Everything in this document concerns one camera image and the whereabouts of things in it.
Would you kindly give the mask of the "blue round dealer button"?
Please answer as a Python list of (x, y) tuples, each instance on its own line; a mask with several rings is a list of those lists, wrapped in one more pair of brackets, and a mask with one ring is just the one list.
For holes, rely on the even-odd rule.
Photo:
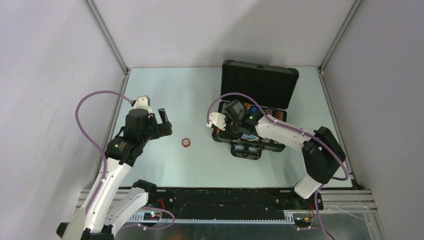
[(260, 108), (258, 106), (255, 106), (255, 105), (250, 106), (250, 108), (249, 108), (250, 113), (255, 113), (257, 111), (260, 111)]

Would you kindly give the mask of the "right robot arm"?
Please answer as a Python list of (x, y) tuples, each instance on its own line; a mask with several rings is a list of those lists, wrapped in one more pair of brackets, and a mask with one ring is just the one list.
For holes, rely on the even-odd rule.
[(259, 152), (281, 152), (286, 148), (298, 151), (305, 173), (294, 185), (290, 201), (295, 208), (304, 209), (311, 196), (330, 180), (349, 178), (346, 154), (327, 127), (297, 127), (285, 122), (285, 116), (284, 110), (235, 99), (221, 102), (217, 112), (208, 113), (207, 126), (213, 128), (212, 137), (217, 142), (256, 148)]

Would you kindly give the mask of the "black poker set case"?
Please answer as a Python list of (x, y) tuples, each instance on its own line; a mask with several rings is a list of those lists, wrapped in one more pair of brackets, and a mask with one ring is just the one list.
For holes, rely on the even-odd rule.
[[(273, 117), (275, 110), (284, 111), (285, 122), (286, 110), (299, 76), (299, 71), (295, 68), (227, 59), (222, 64), (220, 93), (245, 94)], [(278, 141), (259, 136), (258, 141), (248, 141), (217, 127), (213, 128), (211, 137), (216, 142), (229, 144), (232, 156), (248, 160), (258, 160), (264, 150), (280, 153), (286, 147)]]

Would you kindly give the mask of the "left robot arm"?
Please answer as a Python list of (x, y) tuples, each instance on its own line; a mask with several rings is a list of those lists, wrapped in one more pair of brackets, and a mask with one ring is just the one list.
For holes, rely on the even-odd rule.
[(161, 123), (147, 107), (131, 109), (125, 125), (107, 144), (106, 161), (89, 195), (70, 222), (59, 224), (62, 240), (113, 240), (127, 220), (140, 208), (153, 208), (158, 202), (156, 185), (139, 179), (114, 207), (113, 199), (144, 147), (151, 140), (172, 134), (172, 124), (164, 108), (158, 110)]

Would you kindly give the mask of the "red poker chip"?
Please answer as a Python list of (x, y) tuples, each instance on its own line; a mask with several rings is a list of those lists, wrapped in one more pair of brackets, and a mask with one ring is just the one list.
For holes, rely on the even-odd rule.
[(182, 141), (181, 141), (181, 145), (184, 148), (188, 148), (191, 145), (190, 139), (189, 138), (183, 138)]

